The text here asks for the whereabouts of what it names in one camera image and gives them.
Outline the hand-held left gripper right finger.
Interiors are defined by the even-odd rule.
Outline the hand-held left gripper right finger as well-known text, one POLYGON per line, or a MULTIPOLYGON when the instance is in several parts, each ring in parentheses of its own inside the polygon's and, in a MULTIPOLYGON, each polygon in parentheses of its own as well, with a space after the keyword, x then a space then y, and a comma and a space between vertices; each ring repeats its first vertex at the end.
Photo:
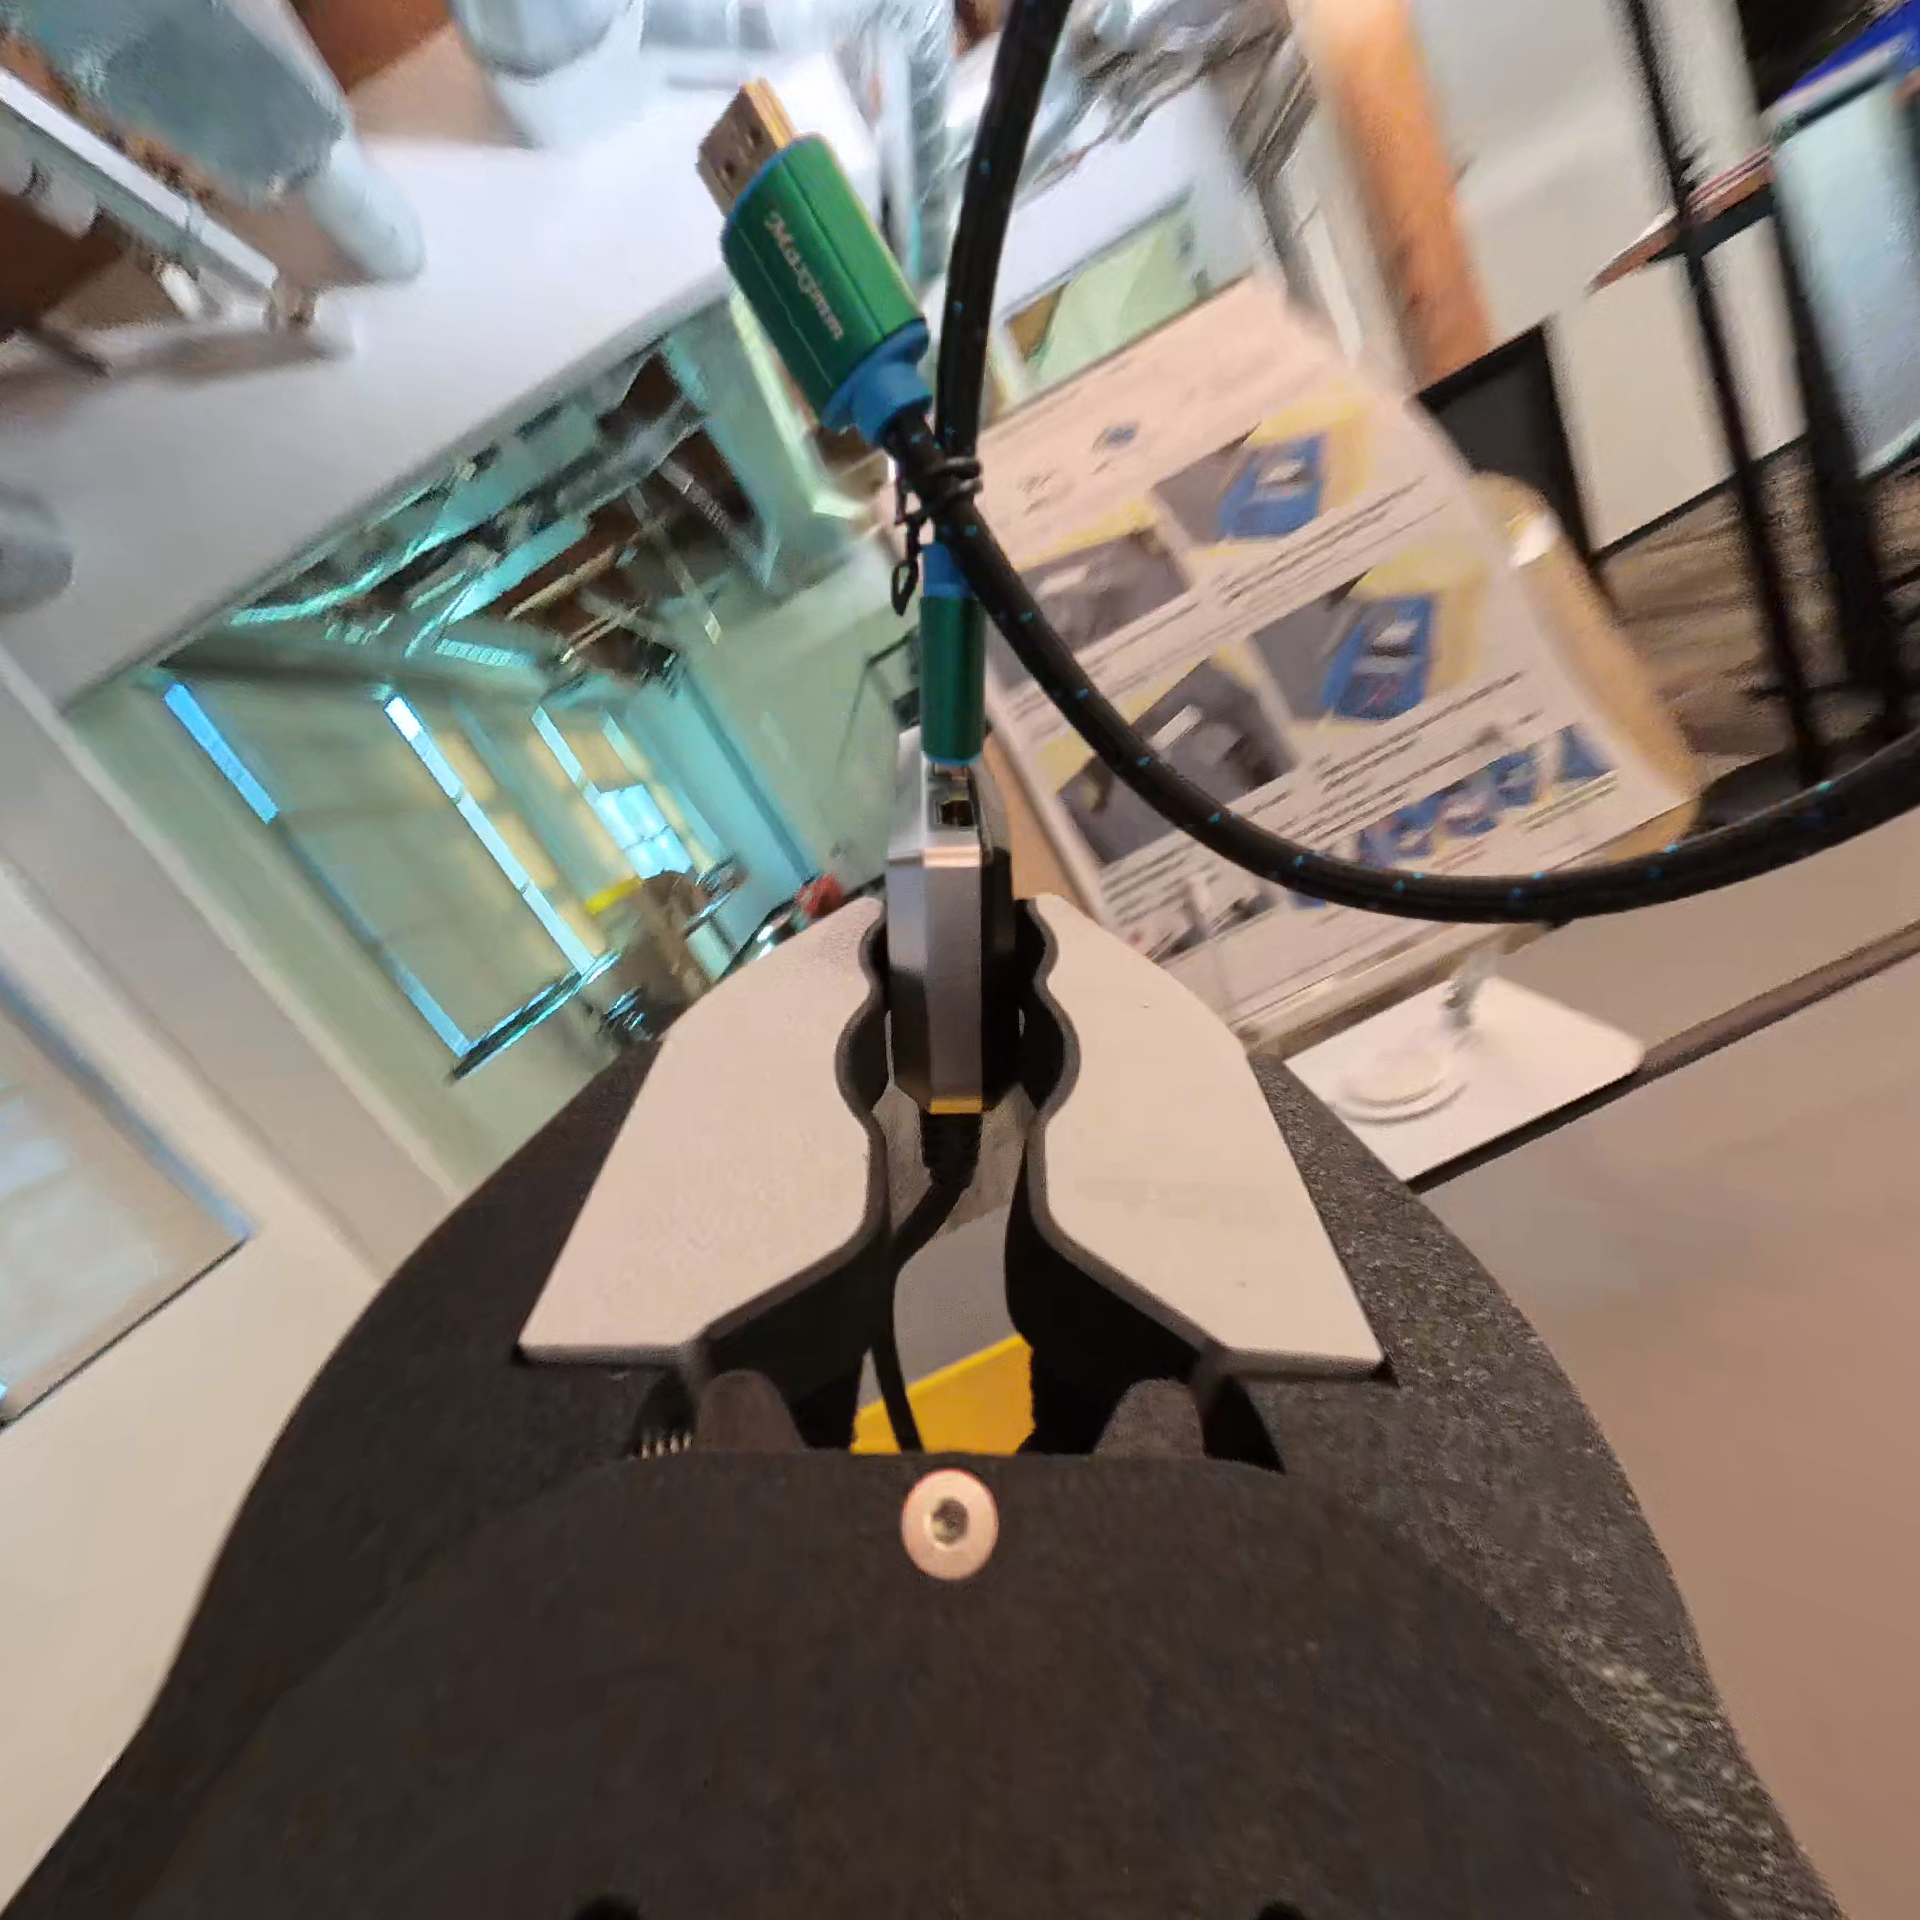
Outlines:
POLYGON ((1217 1372, 1377 1374, 1384 1346, 1235 1034, 1065 899, 1025 910, 1027 1036, 1060 1056, 1025 1146, 1044 1247, 1217 1372))

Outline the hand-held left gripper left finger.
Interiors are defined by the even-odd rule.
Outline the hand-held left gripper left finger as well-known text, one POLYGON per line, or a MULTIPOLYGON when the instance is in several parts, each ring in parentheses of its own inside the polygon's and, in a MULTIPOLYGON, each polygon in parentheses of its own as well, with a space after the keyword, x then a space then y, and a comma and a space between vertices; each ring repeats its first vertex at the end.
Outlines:
POLYGON ((532 1362, 845 1374, 889 1230, 883 903, 844 905, 662 1039, 531 1318, 532 1362))

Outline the yellow plastic bin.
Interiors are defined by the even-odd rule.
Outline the yellow plastic bin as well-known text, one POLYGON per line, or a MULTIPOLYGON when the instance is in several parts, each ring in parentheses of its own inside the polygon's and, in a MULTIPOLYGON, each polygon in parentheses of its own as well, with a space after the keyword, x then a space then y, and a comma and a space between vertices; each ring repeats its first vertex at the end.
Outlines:
POLYGON ((1035 1430, 1034 1351, 1019 1336, 912 1380, 906 1399, 925 1454, 1013 1456, 1035 1430))

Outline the grey HDMI switch box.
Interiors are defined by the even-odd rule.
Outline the grey HDMI switch box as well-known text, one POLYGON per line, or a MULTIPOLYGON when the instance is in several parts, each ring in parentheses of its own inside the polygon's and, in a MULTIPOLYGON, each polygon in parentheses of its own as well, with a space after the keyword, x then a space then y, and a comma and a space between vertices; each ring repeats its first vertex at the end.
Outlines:
POLYGON ((925 1115, 981 1118, 1019 1044, 1017 899, 1001 796, 986 763, 901 739, 885 859, 893 1076, 925 1115))

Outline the white board stand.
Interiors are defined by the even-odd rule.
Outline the white board stand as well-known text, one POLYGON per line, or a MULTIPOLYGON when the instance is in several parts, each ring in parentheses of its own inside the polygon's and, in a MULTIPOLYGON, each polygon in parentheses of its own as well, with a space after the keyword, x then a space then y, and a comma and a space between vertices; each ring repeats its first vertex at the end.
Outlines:
POLYGON ((1306 1047, 1288 1067, 1405 1184, 1618 1089, 1646 1044, 1472 951, 1436 985, 1306 1047))

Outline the large grid window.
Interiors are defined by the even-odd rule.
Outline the large grid window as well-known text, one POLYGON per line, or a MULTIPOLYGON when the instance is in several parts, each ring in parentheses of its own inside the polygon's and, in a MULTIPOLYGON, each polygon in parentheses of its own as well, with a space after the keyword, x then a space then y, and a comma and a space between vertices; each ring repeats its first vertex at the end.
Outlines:
POLYGON ((916 688, 870 476, 726 295, 80 723, 348 1049, 556 1073, 877 883, 916 688))

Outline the printed instruction sheet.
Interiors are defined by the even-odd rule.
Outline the printed instruction sheet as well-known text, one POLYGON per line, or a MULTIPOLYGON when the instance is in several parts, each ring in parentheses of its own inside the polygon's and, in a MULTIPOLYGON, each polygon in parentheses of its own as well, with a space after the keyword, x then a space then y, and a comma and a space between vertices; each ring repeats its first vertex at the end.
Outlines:
POLYGON ((1264 833, 1393 873, 1537 873, 1668 807, 1456 450, 1268 279, 1028 401, 978 460, 1074 664, 1264 833))

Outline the black monitor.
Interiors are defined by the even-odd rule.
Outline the black monitor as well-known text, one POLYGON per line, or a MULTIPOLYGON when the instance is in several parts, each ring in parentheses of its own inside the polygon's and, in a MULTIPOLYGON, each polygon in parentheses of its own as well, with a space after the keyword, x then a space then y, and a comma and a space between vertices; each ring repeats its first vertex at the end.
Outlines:
POLYGON ((1593 564, 1593 534, 1545 323, 1436 380, 1417 401, 1470 470, 1533 492, 1574 554, 1593 564))

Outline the black framed wooden desk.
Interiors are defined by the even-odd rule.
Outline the black framed wooden desk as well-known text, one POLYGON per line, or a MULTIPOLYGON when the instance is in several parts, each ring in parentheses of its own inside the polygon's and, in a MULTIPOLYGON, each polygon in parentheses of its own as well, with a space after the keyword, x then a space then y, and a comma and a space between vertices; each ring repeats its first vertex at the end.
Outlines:
POLYGON ((1825 780, 1859 768, 1872 752, 1894 744, 1909 730, 1910 684, 1889 590, 1882 579, 1882 554, 1864 500, 1864 487, 1851 474, 1851 460, 1841 454, 1842 417, 1834 375, 1818 340, 1806 286, 1793 256, 1784 256, 1793 364, 1808 424, 1808 478, 1818 544, 1827 562, 1834 627, 1838 639, 1849 641, 1864 656, 1866 680, 1880 704, 1877 718, 1857 736, 1842 744, 1825 739, 1818 688, 1804 660, 1801 628, 1793 614, 1785 564, 1771 534, 1769 511, 1762 500, 1761 460, 1748 438, 1742 380, 1713 276, 1710 219, 1696 207, 1698 174, 1678 134, 1660 34, 1648 4, 1624 2, 1621 10, 1640 70, 1654 148, 1672 192, 1672 249, 1685 265, 1720 438, 1731 462, 1734 528, 1761 611, 1761 635, 1764 641, 1764 659, 1771 667, 1771 692, 1787 723, 1785 750, 1750 761, 1731 775, 1722 775, 1713 784, 1710 812, 1715 819, 1731 823, 1738 810, 1757 810, 1764 803, 1785 801, 1796 791, 1812 788, 1825 780))

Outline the framed screen on stand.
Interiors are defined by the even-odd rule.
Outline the framed screen on stand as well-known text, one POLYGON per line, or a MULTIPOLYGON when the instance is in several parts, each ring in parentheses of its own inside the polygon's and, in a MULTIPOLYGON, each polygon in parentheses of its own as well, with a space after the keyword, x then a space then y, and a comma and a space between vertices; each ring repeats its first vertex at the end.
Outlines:
POLYGON ((1917 447, 1915 62, 1905 39, 1768 115, 1774 200, 1864 481, 1917 447))

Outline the rectangular metal air duct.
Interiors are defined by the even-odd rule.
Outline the rectangular metal air duct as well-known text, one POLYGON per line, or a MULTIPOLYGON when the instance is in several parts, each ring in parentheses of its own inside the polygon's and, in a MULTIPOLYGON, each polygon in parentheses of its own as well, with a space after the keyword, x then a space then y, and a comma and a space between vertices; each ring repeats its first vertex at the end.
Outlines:
POLYGON ((268 207, 357 147, 348 99, 283 2, 4 2, 86 103, 226 198, 268 207))

